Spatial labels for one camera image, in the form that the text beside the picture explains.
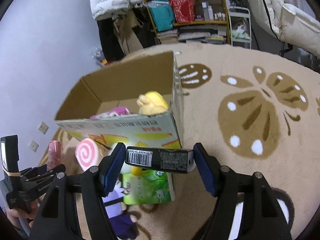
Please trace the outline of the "left hand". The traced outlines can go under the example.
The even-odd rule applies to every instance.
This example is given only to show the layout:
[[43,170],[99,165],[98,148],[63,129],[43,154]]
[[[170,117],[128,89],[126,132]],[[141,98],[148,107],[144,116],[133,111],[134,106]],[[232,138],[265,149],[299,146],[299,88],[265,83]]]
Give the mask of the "left hand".
[[33,226],[33,220],[36,217],[37,211],[39,209],[38,202],[37,201],[31,202],[30,207],[31,207],[31,212],[26,213],[25,211],[23,211],[21,209],[9,209],[9,207],[7,205],[5,206],[7,218],[15,228],[17,228],[19,230],[23,230],[23,228],[20,224],[20,221],[19,221],[20,218],[21,219],[30,219],[31,222],[29,223],[29,226],[30,227]]

